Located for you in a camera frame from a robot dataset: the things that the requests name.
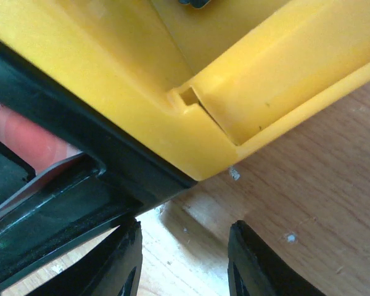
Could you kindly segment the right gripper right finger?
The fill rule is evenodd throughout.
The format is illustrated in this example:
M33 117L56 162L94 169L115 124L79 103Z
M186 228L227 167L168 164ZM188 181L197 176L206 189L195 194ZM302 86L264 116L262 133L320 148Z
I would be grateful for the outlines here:
M243 220L231 225L228 242L231 295L322 295Z

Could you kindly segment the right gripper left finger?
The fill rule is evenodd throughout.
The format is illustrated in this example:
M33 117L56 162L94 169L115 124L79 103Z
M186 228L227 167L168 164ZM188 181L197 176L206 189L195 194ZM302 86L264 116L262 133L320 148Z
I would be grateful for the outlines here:
M80 261L30 295L136 295L142 266L141 223L119 226Z

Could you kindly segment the three-compartment card bin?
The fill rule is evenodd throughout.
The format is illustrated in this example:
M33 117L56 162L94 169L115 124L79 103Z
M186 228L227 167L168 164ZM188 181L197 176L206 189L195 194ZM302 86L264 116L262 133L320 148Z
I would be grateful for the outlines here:
M137 295L230 295L243 220L370 295L370 1L0 1L0 103L81 151L0 219L2 294L136 220ZM0 204L35 176L0 143Z

